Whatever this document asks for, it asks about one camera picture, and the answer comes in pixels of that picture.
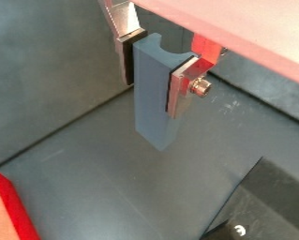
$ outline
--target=gray plastic surface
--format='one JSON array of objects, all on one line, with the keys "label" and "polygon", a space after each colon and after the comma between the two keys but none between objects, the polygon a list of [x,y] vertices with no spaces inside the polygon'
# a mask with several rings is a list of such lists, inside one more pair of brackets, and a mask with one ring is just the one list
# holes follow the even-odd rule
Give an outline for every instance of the gray plastic surface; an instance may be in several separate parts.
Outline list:
[{"label": "gray plastic surface", "polygon": [[193,52],[175,54],[161,48],[162,36],[151,34],[134,43],[135,128],[157,149],[173,143],[182,118],[171,119],[167,112],[170,74]]},{"label": "gray plastic surface", "polygon": [[217,79],[159,152],[128,92],[0,168],[48,240],[197,240],[261,156],[299,180],[299,124]]},{"label": "gray plastic surface", "polygon": [[0,1],[0,162],[124,89],[96,1]]}]

